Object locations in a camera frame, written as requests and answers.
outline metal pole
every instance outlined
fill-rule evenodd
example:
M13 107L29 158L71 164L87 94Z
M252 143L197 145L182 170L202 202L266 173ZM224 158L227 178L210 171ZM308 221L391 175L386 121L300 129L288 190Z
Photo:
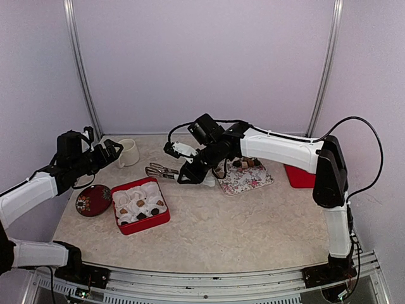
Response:
M312 112L311 120L309 121L309 126L306 131L307 137L312 137L315 131L316 123L318 122L323 100L325 98L325 93L328 86L329 75L332 69L333 56L335 54L337 36L339 34L340 19L342 17L343 10L343 0L335 0L335 8L333 10L332 25L330 27L329 42L327 49L327 56L325 58L325 64L323 65L322 77L320 86L318 89L318 94L316 95L315 107Z
M73 48L73 56L75 58L75 64L77 73L79 76L80 84L82 86L84 100L86 103L87 111L89 112L90 120L94 128L94 134L96 141L100 141L103 136L103 130L100 126L100 121L94 107L93 99L90 94L89 83L85 73L85 68L82 59L82 53L80 52L80 44L77 34L77 26L75 20L75 11L73 9L73 0L64 0L66 22L68 24L68 30L70 35L70 42Z

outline red object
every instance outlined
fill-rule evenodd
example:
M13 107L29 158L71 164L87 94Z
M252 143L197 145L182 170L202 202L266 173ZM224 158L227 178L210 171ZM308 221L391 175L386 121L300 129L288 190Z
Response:
M117 191L128 190L128 189L136 187L136 186L141 186L143 184L146 184L147 182L155 182L158 184L157 179L154 179L153 177L146 177L144 179L136 180L135 182L130 182L125 185L114 187L111 190L111 194L114 194L114 192L117 192ZM158 226L158 225L167 223L170 220L170 212L169 212L169 207L166 204L165 198L163 198L163 201L165 202L165 205L167 207L167 210L165 212L155 215L153 217L144 218L143 220L138 220L137 222L134 222L134 223L129 223L127 225L118 224L118 217L115 216L116 215L115 202L113 201L116 225L121 230L122 234L127 236L127 235L133 234L135 232L139 232L142 230L152 228L154 226Z
M111 190L104 185L84 189L76 199L76 210L85 217L95 217L106 211L113 201Z
M290 180L290 185L293 188L314 188L315 174L310 174L307 171L297 167L284 165L287 176Z

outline round red plate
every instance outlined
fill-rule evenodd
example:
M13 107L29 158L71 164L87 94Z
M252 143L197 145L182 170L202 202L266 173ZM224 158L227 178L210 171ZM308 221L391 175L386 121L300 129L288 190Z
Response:
M102 214L110 206L111 190L104 185L93 185L84 189L76 199L76 210L85 217Z

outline red block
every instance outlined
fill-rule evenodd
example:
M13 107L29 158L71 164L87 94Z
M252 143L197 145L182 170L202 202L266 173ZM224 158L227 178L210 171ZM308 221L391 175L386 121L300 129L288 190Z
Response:
M314 188L315 174L310 174L307 171L296 167L284 165L287 176L290 180L290 185L293 188Z

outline white wall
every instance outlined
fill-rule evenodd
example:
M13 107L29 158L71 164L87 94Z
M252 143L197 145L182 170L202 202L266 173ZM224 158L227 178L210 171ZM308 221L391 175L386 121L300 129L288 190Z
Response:
M208 112L305 133L333 3L75 1L103 131L167 132Z
M89 125L62 1L0 2L0 192L47 165L56 138ZM67 195L12 224L14 238L50 241ZM19 303L25 272L0 277L0 303Z
M393 303L405 297L405 2L345 1L330 83L316 135L349 115L368 119L380 134L385 167L380 181L353 197L355 226L366 250L375 250ZM350 190L378 170L371 131L348 122L335 134L349 170Z

